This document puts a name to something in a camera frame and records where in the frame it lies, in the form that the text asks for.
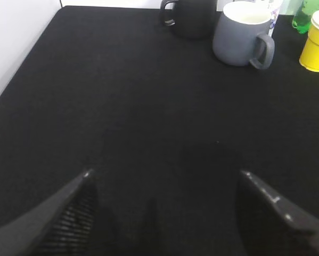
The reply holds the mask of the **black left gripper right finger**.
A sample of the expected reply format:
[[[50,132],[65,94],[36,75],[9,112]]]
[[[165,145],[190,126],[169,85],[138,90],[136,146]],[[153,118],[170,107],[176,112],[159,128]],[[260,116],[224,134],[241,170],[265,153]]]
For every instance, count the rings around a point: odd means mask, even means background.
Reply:
[[[247,255],[319,255],[319,219],[249,171],[239,175],[236,221]]]

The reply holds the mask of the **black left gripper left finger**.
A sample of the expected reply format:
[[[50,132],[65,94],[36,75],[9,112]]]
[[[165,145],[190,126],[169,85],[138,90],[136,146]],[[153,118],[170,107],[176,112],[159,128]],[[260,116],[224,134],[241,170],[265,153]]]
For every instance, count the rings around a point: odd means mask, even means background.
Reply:
[[[95,172],[86,170],[0,227],[0,255],[85,255],[97,205]]]

